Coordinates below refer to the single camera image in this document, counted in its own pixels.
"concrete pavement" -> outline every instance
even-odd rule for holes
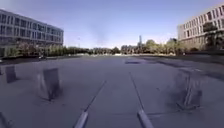
[[[168,66],[150,57],[83,57],[15,67],[18,81],[7,84],[0,76],[0,112],[13,128],[72,128],[95,96],[88,109],[86,128],[142,128],[134,84],[155,128],[224,126],[224,86],[219,79],[200,75],[200,108],[181,110],[176,104],[172,94],[178,91],[175,84],[182,73],[179,67],[185,65]],[[52,102],[36,94],[36,76],[45,68],[59,69],[63,88],[63,94]]]

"facade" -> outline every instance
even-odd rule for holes
[[[0,9],[0,47],[63,45],[63,34],[60,28]]]
[[[204,49],[206,39],[203,25],[206,22],[213,23],[218,30],[224,30],[224,3],[213,7],[204,13],[191,18],[184,24],[178,25],[178,40],[188,49]]]

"building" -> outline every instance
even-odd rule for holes
[[[178,25],[178,40],[184,43],[188,49],[193,47],[204,49],[206,39],[203,25],[206,22],[213,23],[218,30],[224,30],[224,3]]]
[[[0,47],[20,44],[63,45],[64,31],[46,23],[0,9]]]

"window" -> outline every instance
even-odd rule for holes
[[[0,34],[5,35],[5,26],[1,26]]]
[[[214,21],[214,25],[217,27],[217,23],[216,23],[216,21]]]
[[[13,17],[11,16],[11,24],[13,24]]]
[[[20,29],[20,36],[25,37],[26,36],[26,31],[25,29]]]
[[[199,27],[197,27],[197,34],[199,34]]]
[[[19,18],[16,18],[16,19],[15,19],[15,25],[16,25],[16,26],[19,26],[19,24],[20,24],[20,19],[19,19]]]
[[[215,11],[216,11],[216,16],[219,17],[219,11],[218,11],[218,9],[215,9]]]
[[[26,28],[27,22],[25,20],[21,20],[21,27]]]
[[[6,23],[6,15],[2,15],[1,17],[1,23],[5,24]]]
[[[10,16],[7,18],[7,24],[10,24]]]
[[[42,40],[45,40],[45,34],[44,33],[42,33]]]
[[[32,32],[32,38],[35,39],[34,32]]]
[[[27,27],[27,28],[29,28],[29,26],[30,26],[30,22],[29,22],[29,21],[27,21],[27,26],[26,26],[26,27]]]
[[[37,39],[41,39],[41,33],[37,33]]]
[[[26,34],[26,37],[29,37],[29,38],[30,38],[30,34],[31,34],[31,31],[28,30],[28,31],[27,31],[27,34]]]
[[[213,18],[215,18],[215,10],[212,10]]]
[[[212,20],[212,14],[211,14],[211,12],[208,12],[207,13],[207,16],[208,16],[208,20]]]
[[[51,29],[50,28],[47,28],[47,33],[50,33]]]
[[[200,26],[200,33],[203,33],[203,29],[202,29],[202,26]]]
[[[19,36],[19,29],[18,28],[14,28],[14,36]]]
[[[201,17],[201,23],[203,24],[204,23],[203,16],[200,16],[200,17]]]
[[[19,36],[19,28],[16,29],[16,36]]]
[[[221,28],[220,20],[218,20],[218,28]]]
[[[53,36],[50,36],[50,41],[53,41]]]
[[[32,28],[32,22],[30,22],[30,26],[29,26],[29,28]]]
[[[206,17],[206,15],[204,15],[204,20],[205,20],[205,22],[207,22],[207,17]]]
[[[193,20],[193,26],[195,26],[196,25],[196,23],[195,23],[195,19]],[[57,35],[58,35],[58,31],[57,31]]]
[[[224,28],[224,19],[222,19],[222,28]]]
[[[198,25],[198,18],[196,18],[196,25]]]
[[[220,15],[222,16],[222,8],[219,7],[219,12],[220,12]]]
[[[33,23],[33,29],[37,30],[37,24],[36,23]]]
[[[12,35],[12,27],[6,28],[6,35]]]
[[[201,17],[199,16],[198,18],[199,18],[199,24],[201,24]]]

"tree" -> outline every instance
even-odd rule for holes
[[[203,25],[203,31],[205,32],[205,39],[207,40],[206,50],[216,49],[216,31],[218,28],[212,24],[212,22],[207,22]]]
[[[156,43],[154,40],[146,41],[146,52],[147,53],[155,53],[156,52]]]
[[[111,52],[112,54],[116,54],[116,53],[120,53],[120,50],[117,47],[114,47]]]

